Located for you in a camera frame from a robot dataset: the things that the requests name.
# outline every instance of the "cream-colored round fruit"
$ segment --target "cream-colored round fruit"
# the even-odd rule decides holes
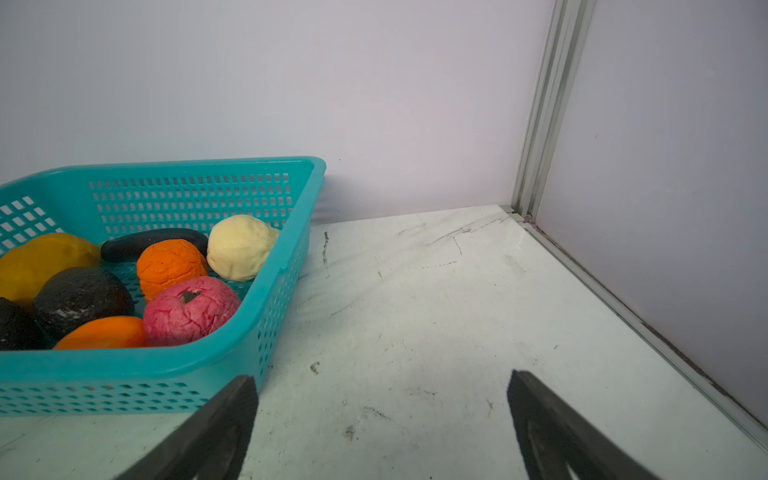
[[[266,262],[280,231],[250,215],[235,215],[214,225],[208,238],[208,265],[224,279],[253,280]]]

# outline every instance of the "white table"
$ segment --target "white table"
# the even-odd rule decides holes
[[[241,478],[526,478],[513,368],[662,478],[768,478],[768,456],[496,206],[313,228]],[[0,472],[110,478],[185,418],[3,419]]]

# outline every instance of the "basket rim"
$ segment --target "basket rim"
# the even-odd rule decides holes
[[[311,220],[315,202],[323,186],[326,162],[318,157],[302,156],[78,165],[46,170],[1,185],[0,189],[5,189],[40,177],[95,168],[118,170],[126,167],[200,167],[207,164],[212,167],[222,167],[228,164],[283,162],[302,162],[313,165],[310,177],[293,205],[291,213],[291,218],[303,219],[303,221],[287,221],[285,223],[278,241],[267,257],[259,275],[248,289],[240,308],[216,332],[187,345],[172,347],[0,351],[0,361],[3,365],[3,369],[0,369],[0,385],[24,385],[41,382],[62,384],[85,379],[88,379],[89,382],[113,382],[116,379],[167,379],[185,375],[224,357],[243,340],[248,332],[257,326],[257,322],[266,308],[270,291],[274,287],[274,281],[278,275],[288,270],[293,253],[301,240],[303,228]],[[104,371],[105,364],[111,367],[109,372]],[[78,367],[76,372],[72,371],[73,366]]]

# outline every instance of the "teal plastic basket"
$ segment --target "teal plastic basket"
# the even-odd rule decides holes
[[[0,415],[193,412],[243,374],[260,390],[325,169],[314,157],[96,165],[0,187],[0,254],[55,231],[96,244],[164,227],[208,233],[236,214],[282,230],[253,282],[228,282],[243,304],[203,339],[167,348],[0,352]],[[125,283],[141,315],[135,263],[102,266]]]

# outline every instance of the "wrinkled orange fruit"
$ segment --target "wrinkled orange fruit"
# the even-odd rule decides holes
[[[208,263],[203,254],[186,240],[165,240],[149,246],[136,262],[141,291],[148,302],[169,286],[206,276]]]
[[[54,350],[131,349],[147,346],[144,324],[136,316],[92,320],[59,340]]]

